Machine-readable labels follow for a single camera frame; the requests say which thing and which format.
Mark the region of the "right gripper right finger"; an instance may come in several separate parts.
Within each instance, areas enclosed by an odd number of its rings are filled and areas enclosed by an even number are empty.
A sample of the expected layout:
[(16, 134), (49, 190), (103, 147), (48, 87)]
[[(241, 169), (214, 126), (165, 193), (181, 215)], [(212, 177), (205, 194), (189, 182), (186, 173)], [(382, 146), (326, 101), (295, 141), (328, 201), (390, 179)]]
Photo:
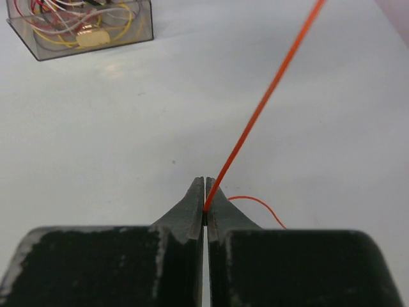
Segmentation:
[(218, 190), (207, 214), (212, 306), (402, 306), (380, 248), (357, 230), (272, 230)]

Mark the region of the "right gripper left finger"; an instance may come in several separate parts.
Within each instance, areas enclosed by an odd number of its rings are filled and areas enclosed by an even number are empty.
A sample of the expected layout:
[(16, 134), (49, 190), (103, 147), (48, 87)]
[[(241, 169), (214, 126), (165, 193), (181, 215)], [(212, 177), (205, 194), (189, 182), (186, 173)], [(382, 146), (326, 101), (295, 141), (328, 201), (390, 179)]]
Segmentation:
[(149, 226), (44, 226), (20, 241), (2, 306), (201, 306), (205, 182)]

